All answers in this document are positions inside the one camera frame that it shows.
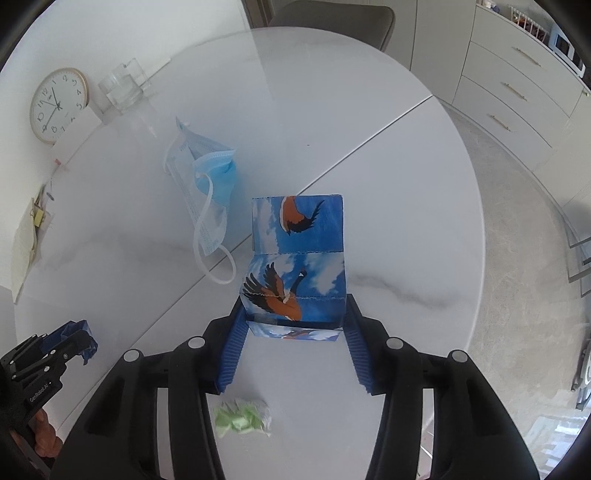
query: gold handle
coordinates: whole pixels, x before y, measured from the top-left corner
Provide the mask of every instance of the gold handle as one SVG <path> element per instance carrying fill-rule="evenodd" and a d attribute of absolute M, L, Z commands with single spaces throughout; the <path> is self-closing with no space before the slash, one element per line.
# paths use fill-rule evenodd
<path fill-rule="evenodd" d="M 542 66 L 542 64 L 539 61 L 537 61 L 536 59 L 530 57 L 527 53 L 525 53 L 520 48 L 517 48 L 517 47 L 513 47 L 513 48 L 516 49 L 519 53 L 521 53 L 526 59 L 528 59 L 531 62 L 535 63 L 538 67 L 541 67 Z"/>
<path fill-rule="evenodd" d="M 511 128 L 509 128 L 508 126 L 506 126 L 503 122 L 501 122 L 497 117 L 495 117 L 492 114 L 488 114 L 489 117 L 491 117 L 496 123 L 498 123 L 501 127 L 503 127 L 505 130 L 507 130 L 508 132 L 512 132 L 513 130 L 511 130 Z"/>
<path fill-rule="evenodd" d="M 505 85 L 510 91 L 512 91 L 514 94 L 516 94 L 519 98 L 521 98 L 522 100 L 525 100 L 527 102 L 527 98 L 525 98 L 522 94 L 520 94 L 517 90 L 515 90 L 511 85 L 509 85 L 508 83 L 503 82 L 503 85 Z"/>

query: gray tile floor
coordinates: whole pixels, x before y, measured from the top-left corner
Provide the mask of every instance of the gray tile floor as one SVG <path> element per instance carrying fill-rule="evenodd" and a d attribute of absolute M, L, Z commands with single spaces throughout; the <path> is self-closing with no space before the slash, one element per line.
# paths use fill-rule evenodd
<path fill-rule="evenodd" d="M 474 165 L 486 228 L 484 291 L 469 353 L 545 477 L 589 415 L 574 409 L 570 391 L 589 335 L 579 284 L 567 281 L 572 251 L 558 210 L 531 174 L 473 123 L 449 114 Z"/>

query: round table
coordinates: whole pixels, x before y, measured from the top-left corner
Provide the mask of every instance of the round table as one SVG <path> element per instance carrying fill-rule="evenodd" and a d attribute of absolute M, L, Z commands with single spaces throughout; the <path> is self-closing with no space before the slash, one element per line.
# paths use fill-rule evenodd
<path fill-rule="evenodd" d="M 164 118 L 237 149 L 225 245 L 238 276 L 203 279 L 161 162 L 113 159 L 97 149 L 114 141 L 113 126 L 96 131 L 54 176 L 53 220 L 16 308 L 21 339 L 87 318 L 99 342 L 88 366 L 71 362 L 48 405 L 62 434 L 126 349 L 173 349 L 230 312 L 252 257 L 252 197 L 341 194 L 348 292 L 363 314 L 419 351 L 468 347 L 485 258 L 478 185 L 447 113 L 408 70 L 341 35 L 267 28 L 191 47 L 152 83 Z M 215 267 L 229 271 L 227 259 Z M 269 438 L 217 440 L 228 480 L 365 477 L 382 398 L 358 384 L 344 338 L 249 334 L 233 384 L 210 408 L 233 397 L 264 400 L 273 422 Z M 424 412 L 427 422 L 428 395 Z"/>

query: clock hand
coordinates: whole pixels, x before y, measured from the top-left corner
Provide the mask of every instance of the clock hand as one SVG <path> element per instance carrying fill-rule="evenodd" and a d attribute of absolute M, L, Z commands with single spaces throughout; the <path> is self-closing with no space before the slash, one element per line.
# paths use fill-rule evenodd
<path fill-rule="evenodd" d="M 57 101 L 56 93 L 53 91 L 53 87 L 51 87 L 51 91 L 53 92 L 53 98 L 56 99 L 56 107 L 58 110 L 61 110 L 60 102 Z"/>
<path fill-rule="evenodd" d="M 56 113 L 57 107 L 55 107 L 51 113 L 51 115 L 49 116 L 47 123 L 43 126 L 43 130 L 47 129 L 47 125 L 49 125 L 49 122 L 51 121 L 51 117 L 53 116 L 54 113 Z"/>

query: face mask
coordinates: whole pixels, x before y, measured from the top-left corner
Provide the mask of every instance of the face mask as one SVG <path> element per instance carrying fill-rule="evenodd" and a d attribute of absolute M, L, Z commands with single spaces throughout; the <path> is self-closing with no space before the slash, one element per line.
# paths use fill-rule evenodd
<path fill-rule="evenodd" d="M 195 226 L 193 252 L 197 265 L 205 276 L 225 285 L 236 277 L 236 263 L 222 245 L 228 224 L 230 196 L 236 184 L 235 150 L 191 132 L 177 119 L 180 134 L 168 149 L 164 170 L 170 173 L 183 192 L 191 220 Z M 232 278 L 221 280 L 203 263 L 218 248 L 230 259 Z"/>

